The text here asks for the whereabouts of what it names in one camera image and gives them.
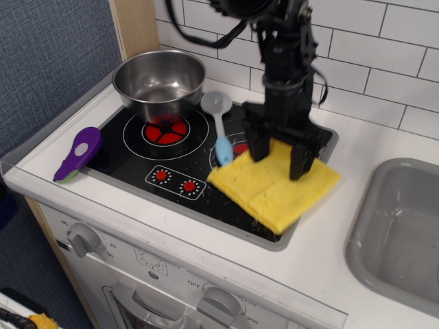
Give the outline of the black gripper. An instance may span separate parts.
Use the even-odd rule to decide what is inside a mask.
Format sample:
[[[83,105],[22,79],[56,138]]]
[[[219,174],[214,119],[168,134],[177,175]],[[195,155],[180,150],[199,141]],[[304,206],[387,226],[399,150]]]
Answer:
[[[244,127],[250,155],[255,162],[270,152],[270,139],[294,145],[291,150],[290,179],[299,180],[309,172],[324,131],[309,119],[313,81],[305,80],[291,86],[267,86],[265,102],[246,101]]]

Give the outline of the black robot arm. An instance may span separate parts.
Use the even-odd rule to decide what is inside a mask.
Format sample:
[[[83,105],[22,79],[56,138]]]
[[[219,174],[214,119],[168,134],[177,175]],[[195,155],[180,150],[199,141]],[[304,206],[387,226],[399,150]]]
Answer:
[[[263,104],[245,102],[244,127],[252,159],[263,160],[270,139],[292,146],[289,176],[307,173],[322,147],[324,132],[312,123],[317,44],[308,1],[211,1],[216,11],[250,23],[265,65]]]

